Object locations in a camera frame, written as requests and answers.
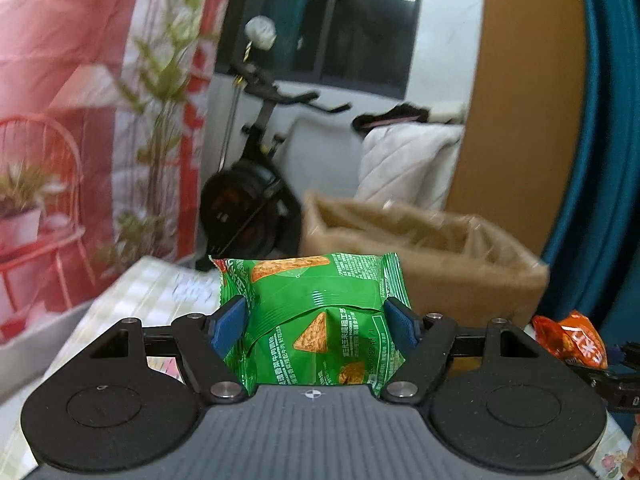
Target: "checkered tablecloth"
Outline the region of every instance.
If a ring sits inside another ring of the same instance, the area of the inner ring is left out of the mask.
[[[218,273],[202,274],[155,258],[142,258],[94,301],[43,379],[123,317],[139,317],[143,326],[159,326],[190,312],[210,314],[219,306]],[[166,360],[151,358],[149,364],[162,370]],[[0,480],[18,480],[34,467],[36,461],[17,424],[0,454]]]

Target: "brown wooden panel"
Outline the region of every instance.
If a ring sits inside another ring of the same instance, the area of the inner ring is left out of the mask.
[[[485,0],[478,72],[447,210],[542,251],[580,130],[583,0]]]

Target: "green plant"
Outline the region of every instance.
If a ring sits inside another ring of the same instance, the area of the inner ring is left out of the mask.
[[[133,113],[148,124],[145,142],[136,151],[136,162],[147,168],[143,183],[143,215],[125,211],[116,220],[118,236],[114,244],[98,249],[95,259],[111,267],[117,273],[124,272],[135,261],[151,254],[165,256],[170,252],[167,231],[166,172],[168,165],[178,160],[178,147],[184,129],[176,117],[181,116],[182,106],[188,102],[187,86],[190,69],[184,60],[203,40],[214,41],[213,35],[201,34],[200,22],[205,0],[164,0],[162,32],[156,38],[145,41],[136,38],[140,54],[136,65],[137,85],[118,81],[120,94],[127,100]]]
[[[59,176],[35,165],[8,164],[0,176],[0,216],[7,218],[32,209],[42,209],[66,189]]]

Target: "green snack bag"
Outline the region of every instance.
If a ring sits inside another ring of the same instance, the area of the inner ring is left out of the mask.
[[[404,361],[383,311],[391,296],[409,305],[395,253],[215,263],[221,303],[247,300],[247,329],[225,362],[249,392],[256,384],[365,383],[378,396]]]

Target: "white quilted blanket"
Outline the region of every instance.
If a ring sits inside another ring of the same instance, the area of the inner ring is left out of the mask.
[[[358,200],[442,209],[465,127],[405,123],[373,129],[363,142]]]

